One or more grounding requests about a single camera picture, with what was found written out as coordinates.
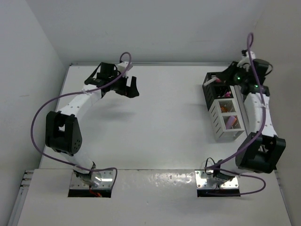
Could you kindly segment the purple highlighter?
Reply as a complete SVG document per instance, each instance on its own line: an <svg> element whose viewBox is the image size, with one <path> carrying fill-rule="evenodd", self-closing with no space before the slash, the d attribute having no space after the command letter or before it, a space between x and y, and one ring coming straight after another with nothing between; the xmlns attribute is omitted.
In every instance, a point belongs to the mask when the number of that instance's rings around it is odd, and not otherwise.
<svg viewBox="0 0 301 226"><path fill-rule="evenodd" d="M236 120L236 117L231 115L225 124L226 129L231 129L232 126L235 124Z"/></svg>

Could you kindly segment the white marker orange cap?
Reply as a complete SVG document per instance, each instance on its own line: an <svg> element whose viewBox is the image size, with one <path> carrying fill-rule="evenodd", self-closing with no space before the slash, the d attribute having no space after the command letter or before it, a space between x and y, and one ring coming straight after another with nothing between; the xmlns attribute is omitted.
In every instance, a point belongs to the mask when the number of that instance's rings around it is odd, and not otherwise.
<svg viewBox="0 0 301 226"><path fill-rule="evenodd" d="M213 78L209 79L208 81L206 81L206 82L203 84L203 86L207 86L207 85L209 85L209 84L211 84L211 83L213 83L213 82L221 82L221 80L218 79L217 77L213 77Z"/></svg>

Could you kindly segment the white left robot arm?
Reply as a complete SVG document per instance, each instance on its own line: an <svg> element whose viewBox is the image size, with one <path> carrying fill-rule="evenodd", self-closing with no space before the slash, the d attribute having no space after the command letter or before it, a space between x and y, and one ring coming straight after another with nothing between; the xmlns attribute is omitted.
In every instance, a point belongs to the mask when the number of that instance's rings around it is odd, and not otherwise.
<svg viewBox="0 0 301 226"><path fill-rule="evenodd" d="M95 164L80 150L82 135L79 121L100 101L107 92L134 98L139 96L136 77L127 85L127 71L131 63L100 63L92 74L84 81L82 91L59 111L50 111L46 117L46 146L60 153L79 174L88 175Z"/></svg>

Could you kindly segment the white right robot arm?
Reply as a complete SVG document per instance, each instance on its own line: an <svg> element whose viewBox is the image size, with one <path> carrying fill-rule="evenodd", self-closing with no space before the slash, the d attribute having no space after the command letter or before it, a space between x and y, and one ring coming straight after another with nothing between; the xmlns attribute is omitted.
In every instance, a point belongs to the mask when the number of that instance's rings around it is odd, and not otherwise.
<svg viewBox="0 0 301 226"><path fill-rule="evenodd" d="M217 73L222 83L240 87L248 127L247 137L237 152L211 168L213 177L232 180L245 172L269 174L276 169L286 141L273 127L269 112L270 91L263 84L272 69L265 60L246 58L233 61L227 69Z"/></svg>

